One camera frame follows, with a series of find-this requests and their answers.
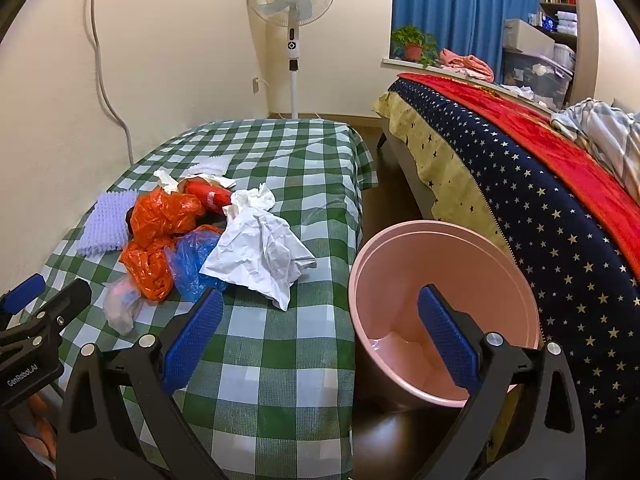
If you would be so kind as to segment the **white cardboard box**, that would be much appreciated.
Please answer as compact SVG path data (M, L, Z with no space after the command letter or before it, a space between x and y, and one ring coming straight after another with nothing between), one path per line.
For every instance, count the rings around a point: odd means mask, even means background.
M552 58L554 45L552 38L519 18L509 18L504 22L503 47L505 49Z

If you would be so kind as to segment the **navy star-patterned bedsheet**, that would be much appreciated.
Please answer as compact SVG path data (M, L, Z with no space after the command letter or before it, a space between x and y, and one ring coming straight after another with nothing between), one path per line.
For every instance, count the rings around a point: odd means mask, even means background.
M567 352L590 436L639 419L639 273L570 189L497 126L430 88L396 92L462 159L536 297L541 331Z

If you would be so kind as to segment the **orange plastic bag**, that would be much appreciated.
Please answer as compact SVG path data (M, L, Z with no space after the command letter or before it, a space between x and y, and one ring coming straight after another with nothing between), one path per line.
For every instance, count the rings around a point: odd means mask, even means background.
M142 296L162 302L174 288L165 249L175 249L181 237L192 231L221 234L219 226L202 222L205 208L186 193L166 193L162 188L137 198L130 209L130 241L120 254Z

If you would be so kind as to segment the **potted green plant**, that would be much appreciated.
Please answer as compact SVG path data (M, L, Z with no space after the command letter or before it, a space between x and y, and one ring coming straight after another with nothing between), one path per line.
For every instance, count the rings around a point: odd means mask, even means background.
M436 38L413 25L394 29L390 34L392 55L423 66L434 65L439 58Z

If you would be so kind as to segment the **blue curtain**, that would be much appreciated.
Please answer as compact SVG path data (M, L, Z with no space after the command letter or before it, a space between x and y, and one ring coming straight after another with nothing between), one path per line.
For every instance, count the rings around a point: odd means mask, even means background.
M413 26L439 49L480 58L500 81L504 23L526 21L538 8L539 0L392 0L392 29Z

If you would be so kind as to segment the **pink plastic trash bin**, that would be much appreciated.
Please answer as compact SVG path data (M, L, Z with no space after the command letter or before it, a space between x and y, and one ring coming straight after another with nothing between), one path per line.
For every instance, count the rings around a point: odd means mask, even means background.
M452 223L399 223L368 240L348 302L376 386L407 408L462 408L480 388L488 333L513 347L541 342L536 301L513 258Z

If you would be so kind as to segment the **clear plastic bag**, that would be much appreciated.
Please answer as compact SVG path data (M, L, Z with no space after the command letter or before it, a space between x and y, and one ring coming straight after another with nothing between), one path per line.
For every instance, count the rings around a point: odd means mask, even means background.
M103 312L112 330L127 335L134 329L134 319L141 308L141 292L134 279L125 274L106 286Z

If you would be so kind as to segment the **white textured cloth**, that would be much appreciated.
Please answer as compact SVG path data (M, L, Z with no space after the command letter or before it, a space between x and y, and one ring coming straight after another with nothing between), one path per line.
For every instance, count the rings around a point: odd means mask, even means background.
M205 174L209 177L224 177L232 161L231 156L212 156L199 160L183 174L185 178L192 178Z

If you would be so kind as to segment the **white paper sheet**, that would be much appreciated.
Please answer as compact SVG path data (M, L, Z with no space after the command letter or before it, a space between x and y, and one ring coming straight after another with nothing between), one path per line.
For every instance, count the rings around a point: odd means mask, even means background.
M258 292L285 311L291 286L317 261L288 222L271 212L274 206L276 198L265 184L233 192L231 205L224 207L227 227L201 273Z

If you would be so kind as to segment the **red floral blanket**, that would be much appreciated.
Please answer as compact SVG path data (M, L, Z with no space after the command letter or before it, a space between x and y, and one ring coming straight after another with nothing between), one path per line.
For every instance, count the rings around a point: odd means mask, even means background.
M555 132L548 119L495 90L448 76L402 73L400 80L430 88L479 114L525 148L568 186L611 235L639 273L639 206L587 152Z

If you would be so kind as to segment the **red snack packet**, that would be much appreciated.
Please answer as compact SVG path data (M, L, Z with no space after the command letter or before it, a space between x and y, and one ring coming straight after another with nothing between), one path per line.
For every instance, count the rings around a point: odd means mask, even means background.
M231 192L219 185L196 177L182 182L183 192L194 195L203 206L215 214L223 214L224 207L231 205Z

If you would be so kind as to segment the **white tissue wrapper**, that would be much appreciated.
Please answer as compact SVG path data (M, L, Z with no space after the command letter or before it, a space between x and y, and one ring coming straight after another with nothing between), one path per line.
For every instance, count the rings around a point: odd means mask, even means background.
M153 176L157 178L158 186L162 188L166 193L178 193L180 185L185 184L187 180L201 179L211 185L217 185L226 190L232 190L235 187L236 181L224 176L214 176L213 174L188 174L181 181L171 177L168 171L163 169L157 169L153 172Z

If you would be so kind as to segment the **blue plastic bag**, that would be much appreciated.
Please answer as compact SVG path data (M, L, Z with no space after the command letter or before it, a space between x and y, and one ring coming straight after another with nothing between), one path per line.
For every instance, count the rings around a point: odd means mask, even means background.
M184 301L195 304L208 288L224 292L228 284L201 273L201 267L217 246L220 234L211 230L192 231L180 237L174 247L165 247L169 272Z

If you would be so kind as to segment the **blue white plaid quilt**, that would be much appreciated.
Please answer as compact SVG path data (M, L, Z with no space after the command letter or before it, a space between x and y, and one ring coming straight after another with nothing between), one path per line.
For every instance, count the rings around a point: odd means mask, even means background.
M594 158L639 203L639 114L595 99L554 113L551 127Z

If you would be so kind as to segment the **lavender textured cloth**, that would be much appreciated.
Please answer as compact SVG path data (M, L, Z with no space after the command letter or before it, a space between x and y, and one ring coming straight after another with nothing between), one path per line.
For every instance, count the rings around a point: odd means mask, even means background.
M77 245L78 254L92 257L122 250L129 240L126 214L137 197L134 190L102 193L84 225Z

